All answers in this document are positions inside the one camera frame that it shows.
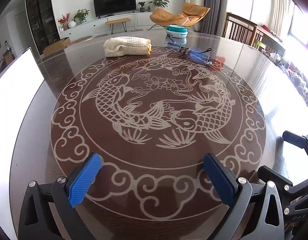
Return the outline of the clear glasses with black arms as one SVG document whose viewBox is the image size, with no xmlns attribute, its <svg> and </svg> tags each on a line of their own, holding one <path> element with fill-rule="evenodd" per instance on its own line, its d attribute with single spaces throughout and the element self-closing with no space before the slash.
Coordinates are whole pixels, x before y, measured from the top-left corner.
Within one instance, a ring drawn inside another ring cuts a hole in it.
<svg viewBox="0 0 308 240">
<path fill-rule="evenodd" d="M 187 48 L 185 45 L 187 44 L 186 38 L 173 38 L 170 35 L 167 35 L 165 38 L 165 46 L 177 53 L 180 53 L 196 63 L 212 66 L 213 62 L 211 61 L 210 53 L 212 52 L 212 48 L 200 49 L 196 47 Z"/>
</svg>

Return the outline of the wooden dining chair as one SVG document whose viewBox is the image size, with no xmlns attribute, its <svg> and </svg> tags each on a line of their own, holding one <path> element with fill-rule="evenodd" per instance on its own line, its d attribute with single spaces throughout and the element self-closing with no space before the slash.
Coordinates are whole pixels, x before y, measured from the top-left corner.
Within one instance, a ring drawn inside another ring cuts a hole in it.
<svg viewBox="0 0 308 240">
<path fill-rule="evenodd" d="M 227 12 L 222 37 L 253 46 L 256 32 L 257 24 Z"/>
</svg>

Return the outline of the teal white round device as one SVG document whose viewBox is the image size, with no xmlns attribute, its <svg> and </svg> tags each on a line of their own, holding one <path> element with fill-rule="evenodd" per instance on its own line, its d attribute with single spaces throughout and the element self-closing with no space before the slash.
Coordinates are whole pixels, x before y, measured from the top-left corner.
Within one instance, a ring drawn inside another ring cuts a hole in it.
<svg viewBox="0 0 308 240">
<path fill-rule="evenodd" d="M 181 25 L 168 25 L 166 27 L 166 43 L 171 46 L 182 47 L 187 43 L 188 29 Z"/>
</svg>

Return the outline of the cardboard box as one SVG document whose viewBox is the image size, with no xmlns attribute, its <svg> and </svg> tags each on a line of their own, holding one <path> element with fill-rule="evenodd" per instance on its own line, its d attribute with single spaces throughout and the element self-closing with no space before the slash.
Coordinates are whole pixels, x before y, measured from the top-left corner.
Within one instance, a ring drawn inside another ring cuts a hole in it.
<svg viewBox="0 0 308 240">
<path fill-rule="evenodd" d="M 61 40 L 54 42 L 53 44 L 47 46 L 44 50 L 43 50 L 43 54 L 44 57 L 46 56 L 50 56 L 60 50 L 65 49 L 69 44 L 70 44 L 71 40 L 69 37 L 65 37 L 62 38 Z"/>
</svg>

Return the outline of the orange lounge chair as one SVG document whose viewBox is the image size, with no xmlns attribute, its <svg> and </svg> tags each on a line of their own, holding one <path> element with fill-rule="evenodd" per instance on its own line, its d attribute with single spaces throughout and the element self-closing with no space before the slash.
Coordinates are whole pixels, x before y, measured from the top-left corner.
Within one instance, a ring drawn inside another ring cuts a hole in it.
<svg viewBox="0 0 308 240">
<path fill-rule="evenodd" d="M 157 8 L 150 15 L 150 20 L 154 23 L 154 26 L 158 25 L 166 28 L 174 24 L 196 31 L 195 24 L 200 22 L 209 11 L 210 8 L 208 7 L 186 2 L 183 5 L 182 12 L 179 14 L 174 15 L 162 8 Z"/>
</svg>

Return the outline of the cream knitted cloth right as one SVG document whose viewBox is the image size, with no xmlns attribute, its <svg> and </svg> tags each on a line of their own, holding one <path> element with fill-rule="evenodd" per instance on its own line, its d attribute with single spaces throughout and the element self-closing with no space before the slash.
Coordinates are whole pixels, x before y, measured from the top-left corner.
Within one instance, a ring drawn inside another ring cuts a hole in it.
<svg viewBox="0 0 308 240">
<path fill-rule="evenodd" d="M 103 47 L 106 57 L 150 55 L 152 49 L 150 39 L 132 36 L 109 38 Z"/>
</svg>

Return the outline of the white tv cabinet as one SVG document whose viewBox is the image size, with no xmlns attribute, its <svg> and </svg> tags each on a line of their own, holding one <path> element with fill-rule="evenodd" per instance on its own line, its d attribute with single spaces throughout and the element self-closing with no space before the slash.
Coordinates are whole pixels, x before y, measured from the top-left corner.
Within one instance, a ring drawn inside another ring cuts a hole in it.
<svg viewBox="0 0 308 240">
<path fill-rule="evenodd" d="M 127 31 L 150 29 L 154 23 L 150 20 L 151 12 L 135 12 L 129 14 L 114 15 L 96 20 L 84 22 L 75 27 L 61 31 L 60 38 L 69 37 L 71 41 L 78 40 L 87 36 L 99 36 L 111 34 L 110 27 L 105 22 L 117 20 L 120 18 L 130 18 L 131 21 L 126 23 Z M 121 24 L 114 25 L 114 34 L 125 32 Z"/>
</svg>

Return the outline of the grey curtain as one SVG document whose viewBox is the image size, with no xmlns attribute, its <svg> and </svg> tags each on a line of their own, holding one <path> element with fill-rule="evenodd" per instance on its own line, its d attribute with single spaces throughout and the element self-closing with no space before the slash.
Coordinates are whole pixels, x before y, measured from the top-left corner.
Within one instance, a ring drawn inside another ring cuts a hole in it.
<svg viewBox="0 0 308 240">
<path fill-rule="evenodd" d="M 204 0 L 209 12 L 204 16 L 201 33 L 222 36 L 226 18 L 227 0 Z"/>
</svg>

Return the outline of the red flowers in vase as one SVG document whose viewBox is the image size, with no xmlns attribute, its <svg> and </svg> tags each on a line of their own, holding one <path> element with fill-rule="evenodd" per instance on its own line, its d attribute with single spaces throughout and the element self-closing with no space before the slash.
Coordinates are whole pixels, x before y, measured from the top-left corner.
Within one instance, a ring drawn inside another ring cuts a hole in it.
<svg viewBox="0 0 308 240">
<path fill-rule="evenodd" d="M 62 15 L 61 18 L 58 19 L 58 23 L 63 27 L 64 30 L 67 30 L 68 27 L 68 23 L 70 20 L 70 13 L 67 13 L 66 15 Z"/>
</svg>

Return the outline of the small potted plant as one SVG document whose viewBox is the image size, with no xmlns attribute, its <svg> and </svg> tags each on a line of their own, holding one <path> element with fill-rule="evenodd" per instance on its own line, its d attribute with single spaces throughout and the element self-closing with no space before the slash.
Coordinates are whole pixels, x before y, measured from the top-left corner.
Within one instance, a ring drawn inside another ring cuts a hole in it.
<svg viewBox="0 0 308 240">
<path fill-rule="evenodd" d="M 139 11 L 145 12 L 145 1 L 138 2 L 138 5 L 140 6 Z"/>
</svg>

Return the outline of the large leafy plant right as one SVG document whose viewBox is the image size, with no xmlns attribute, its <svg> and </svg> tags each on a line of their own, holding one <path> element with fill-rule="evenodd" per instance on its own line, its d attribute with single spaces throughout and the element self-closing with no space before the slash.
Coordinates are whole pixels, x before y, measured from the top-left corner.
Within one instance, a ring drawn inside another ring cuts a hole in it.
<svg viewBox="0 0 308 240">
<path fill-rule="evenodd" d="M 149 4 L 152 4 L 154 7 L 167 8 L 169 3 L 169 0 L 149 0 Z"/>
</svg>

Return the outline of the wooden bench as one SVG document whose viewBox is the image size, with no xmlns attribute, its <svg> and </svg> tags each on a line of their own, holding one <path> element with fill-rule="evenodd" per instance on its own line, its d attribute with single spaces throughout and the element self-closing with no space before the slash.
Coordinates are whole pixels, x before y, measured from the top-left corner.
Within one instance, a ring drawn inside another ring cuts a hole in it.
<svg viewBox="0 0 308 240">
<path fill-rule="evenodd" d="M 117 19 L 117 20 L 107 21 L 107 22 L 105 22 L 105 25 L 110 27 L 111 34 L 114 33 L 114 25 L 115 24 L 121 24 L 123 26 L 124 31 L 127 32 L 126 23 L 130 22 L 130 21 L 131 21 L 130 18 L 120 18 L 120 19 Z"/>
</svg>

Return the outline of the potted green plant left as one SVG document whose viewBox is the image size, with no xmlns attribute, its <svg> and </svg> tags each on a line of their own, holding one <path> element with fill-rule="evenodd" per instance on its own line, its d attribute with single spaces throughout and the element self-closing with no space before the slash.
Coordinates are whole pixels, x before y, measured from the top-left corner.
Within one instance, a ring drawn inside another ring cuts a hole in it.
<svg viewBox="0 0 308 240">
<path fill-rule="evenodd" d="M 73 17 L 73 20 L 74 21 L 79 21 L 80 23 L 84 23 L 86 22 L 86 18 L 87 16 L 89 15 L 89 10 L 87 9 L 79 9 L 74 17 Z"/>
</svg>

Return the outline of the dark display shelf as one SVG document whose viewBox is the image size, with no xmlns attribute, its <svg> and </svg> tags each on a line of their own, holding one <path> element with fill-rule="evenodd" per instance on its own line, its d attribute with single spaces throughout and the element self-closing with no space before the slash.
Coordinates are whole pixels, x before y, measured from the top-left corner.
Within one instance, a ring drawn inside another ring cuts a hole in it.
<svg viewBox="0 0 308 240">
<path fill-rule="evenodd" d="M 39 55 L 44 49 L 57 42 L 59 32 L 55 23 L 51 0 L 25 0 L 32 36 Z"/>
</svg>

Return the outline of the black television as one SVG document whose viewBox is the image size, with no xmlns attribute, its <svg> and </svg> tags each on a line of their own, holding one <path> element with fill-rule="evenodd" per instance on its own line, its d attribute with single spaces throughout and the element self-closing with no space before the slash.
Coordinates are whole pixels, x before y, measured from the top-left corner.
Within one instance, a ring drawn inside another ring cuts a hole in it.
<svg viewBox="0 0 308 240">
<path fill-rule="evenodd" d="M 96 17 L 136 10 L 136 0 L 93 0 L 93 4 Z"/>
</svg>

